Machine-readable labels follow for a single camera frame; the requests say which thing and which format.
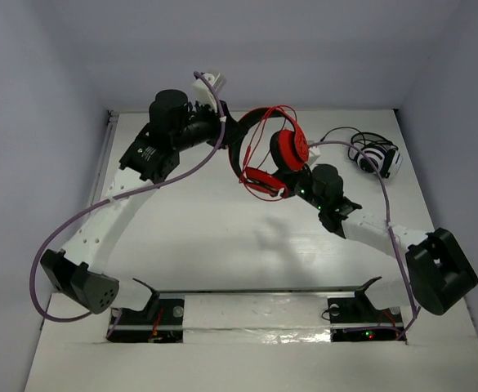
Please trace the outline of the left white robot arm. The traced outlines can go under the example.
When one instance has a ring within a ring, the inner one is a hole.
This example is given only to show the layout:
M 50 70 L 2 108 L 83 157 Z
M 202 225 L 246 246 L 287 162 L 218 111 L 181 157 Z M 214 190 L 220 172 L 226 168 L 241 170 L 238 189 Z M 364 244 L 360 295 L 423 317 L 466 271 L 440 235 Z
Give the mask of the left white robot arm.
M 143 205 L 161 188 L 195 174 L 221 148 L 238 123 L 230 116 L 217 89 L 194 84 L 197 100 L 183 91 L 160 91 L 149 107 L 149 121 L 136 134 L 119 160 L 118 169 L 102 200 L 79 212 L 62 226 L 84 222 L 58 251 L 39 248 L 29 279 L 35 289 L 37 269 L 51 285 L 85 309 L 86 316 L 123 308 L 141 322 L 153 320 L 159 303 L 155 290 L 134 278 L 119 281 L 107 275 L 110 255 Z

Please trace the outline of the red headphones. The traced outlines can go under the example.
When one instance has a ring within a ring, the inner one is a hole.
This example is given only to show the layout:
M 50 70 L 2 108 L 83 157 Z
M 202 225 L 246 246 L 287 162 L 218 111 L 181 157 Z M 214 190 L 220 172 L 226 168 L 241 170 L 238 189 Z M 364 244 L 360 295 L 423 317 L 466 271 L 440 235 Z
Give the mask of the red headphones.
M 307 164 L 310 153 L 306 136 L 297 119 L 288 113 L 287 105 L 260 107 L 247 112 L 239 121 L 239 136 L 228 147 L 228 157 L 233 173 L 246 189 L 282 199 L 292 195 L 290 187 L 283 182 L 283 176 L 300 172 Z M 251 128 L 264 131 L 265 124 L 272 118 L 282 118 L 290 124 L 282 127 L 270 138 L 269 154 L 277 170 L 273 173 L 249 165 L 253 148 L 248 147 L 240 160 L 242 143 Z

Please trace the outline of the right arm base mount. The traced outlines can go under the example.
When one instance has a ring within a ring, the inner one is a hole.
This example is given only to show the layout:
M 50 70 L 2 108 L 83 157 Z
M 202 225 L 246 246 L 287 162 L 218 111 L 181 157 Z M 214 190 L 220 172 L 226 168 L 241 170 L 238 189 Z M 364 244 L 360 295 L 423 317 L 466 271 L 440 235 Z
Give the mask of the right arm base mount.
M 404 341 L 400 311 L 376 310 L 368 301 L 354 297 L 328 299 L 320 317 L 329 322 L 332 342 Z

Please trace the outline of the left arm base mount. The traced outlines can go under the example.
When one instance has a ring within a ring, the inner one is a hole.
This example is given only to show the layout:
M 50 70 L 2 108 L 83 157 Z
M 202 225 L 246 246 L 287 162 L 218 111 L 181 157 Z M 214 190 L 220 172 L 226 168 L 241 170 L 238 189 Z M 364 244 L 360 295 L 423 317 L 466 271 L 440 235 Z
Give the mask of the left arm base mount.
M 109 320 L 106 340 L 111 343 L 182 343 L 184 337 L 183 296 L 154 295 L 142 311 L 115 310 Z

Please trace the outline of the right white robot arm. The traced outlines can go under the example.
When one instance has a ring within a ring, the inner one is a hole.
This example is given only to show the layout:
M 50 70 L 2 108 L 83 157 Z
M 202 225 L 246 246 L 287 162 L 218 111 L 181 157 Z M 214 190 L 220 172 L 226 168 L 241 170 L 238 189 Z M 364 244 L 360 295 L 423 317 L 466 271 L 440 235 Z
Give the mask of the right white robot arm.
M 477 286 L 478 276 L 454 235 L 444 228 L 426 232 L 392 224 L 386 191 L 385 216 L 377 218 L 344 195 L 332 165 L 304 166 L 288 183 L 291 194 L 318 210 L 329 233 L 395 257 L 406 278 L 406 298 L 427 312 L 445 314 Z

